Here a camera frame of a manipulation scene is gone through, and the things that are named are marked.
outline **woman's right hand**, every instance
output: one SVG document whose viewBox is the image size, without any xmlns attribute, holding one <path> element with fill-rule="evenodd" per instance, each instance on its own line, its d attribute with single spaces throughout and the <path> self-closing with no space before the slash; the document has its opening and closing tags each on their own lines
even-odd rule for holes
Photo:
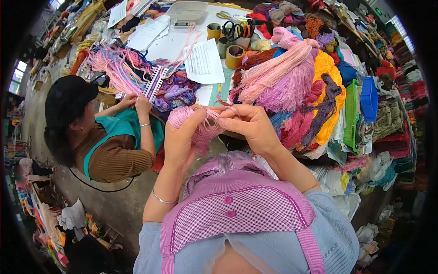
<svg viewBox="0 0 438 274">
<path fill-rule="evenodd" d="M 263 107 L 247 104 L 234 104 L 233 107 L 240 118 L 231 109 L 226 109 L 217 120 L 221 127 L 244 135 L 254 153 L 262 157 L 284 148 Z"/>
<path fill-rule="evenodd" d="M 137 97 L 137 102 L 135 103 L 135 109 L 137 110 L 138 116 L 149 116 L 149 113 L 152 109 L 152 104 L 149 100 L 143 95 L 140 94 Z"/>
</svg>

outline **black cable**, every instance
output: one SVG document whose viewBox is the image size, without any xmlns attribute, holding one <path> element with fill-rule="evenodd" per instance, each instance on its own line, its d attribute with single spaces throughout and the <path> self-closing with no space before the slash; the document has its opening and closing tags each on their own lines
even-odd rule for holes
<svg viewBox="0 0 438 274">
<path fill-rule="evenodd" d="M 70 169 L 70 172 L 76 177 L 76 179 L 80 180 L 81 182 L 83 182 L 83 183 L 86 184 L 87 186 L 91 187 L 92 189 L 99 190 L 99 191 L 101 191 L 101 192 L 105 192 L 105 193 L 113 193 L 113 192 L 118 192 L 118 191 L 124 190 L 124 189 L 126 189 L 128 186 L 130 186 L 131 183 L 132 183 L 132 181 L 134 180 L 134 177 L 132 177 L 131 182 L 129 182 L 129 184 L 128 184 L 127 186 L 125 186 L 125 187 L 123 187 L 123 188 L 121 188 L 121 189 L 118 189 L 118 190 L 110 190 L 110 191 L 108 191 L 108 190 L 101 190 L 101 189 L 95 188 L 95 187 L 92 186 L 92 185 L 87 184 L 86 182 L 84 182 L 83 180 L 81 180 L 78 176 L 76 176 L 76 174 L 75 174 L 71 169 Z"/>
</svg>

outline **green basket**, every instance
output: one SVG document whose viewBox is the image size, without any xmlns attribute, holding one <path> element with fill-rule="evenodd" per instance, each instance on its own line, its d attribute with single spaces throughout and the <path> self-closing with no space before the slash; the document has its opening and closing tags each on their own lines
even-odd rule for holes
<svg viewBox="0 0 438 274">
<path fill-rule="evenodd" d="M 355 153 L 359 153 L 356 148 L 356 85 L 357 81 L 353 79 L 351 85 L 346 88 L 347 96 L 345 98 L 345 124 L 344 143 L 351 147 Z"/>
</svg>

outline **bangle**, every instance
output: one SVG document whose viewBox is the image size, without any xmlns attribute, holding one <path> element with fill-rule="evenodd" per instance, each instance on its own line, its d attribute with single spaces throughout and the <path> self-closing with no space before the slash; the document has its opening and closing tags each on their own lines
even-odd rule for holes
<svg viewBox="0 0 438 274">
<path fill-rule="evenodd" d="M 157 198 L 158 201 L 160 201 L 160 202 L 162 202 L 162 203 L 165 203 L 165 204 L 168 204 L 168 205 L 171 205 L 171 204 L 173 204 L 173 203 L 175 203 L 175 202 L 178 202 L 178 200 L 179 200 L 179 197 L 178 197 L 175 201 L 173 201 L 173 202 L 166 202 L 166 201 L 164 201 L 164 200 L 161 200 L 161 199 L 158 198 L 158 196 L 155 194 L 155 191 L 154 191 L 153 188 L 152 188 L 152 194 L 155 196 L 155 198 Z"/>
</svg>

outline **teal apron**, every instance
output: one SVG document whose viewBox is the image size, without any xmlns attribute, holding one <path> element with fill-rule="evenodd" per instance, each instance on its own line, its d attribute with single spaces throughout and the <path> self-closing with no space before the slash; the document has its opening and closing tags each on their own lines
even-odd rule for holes
<svg viewBox="0 0 438 274">
<path fill-rule="evenodd" d="M 164 142 L 164 125 L 154 116 L 149 115 L 152 134 L 154 137 L 155 153 L 158 153 L 161 145 Z M 109 138 L 118 135 L 131 135 L 134 137 L 134 150 L 141 149 L 141 133 L 140 122 L 138 121 L 137 111 L 128 108 L 122 113 L 119 113 L 116 117 L 102 116 L 97 117 L 96 122 L 101 124 L 105 129 L 107 136 L 100 140 L 85 156 L 84 159 L 84 174 L 87 179 L 90 180 L 88 173 L 88 165 L 93 152 Z"/>
</svg>

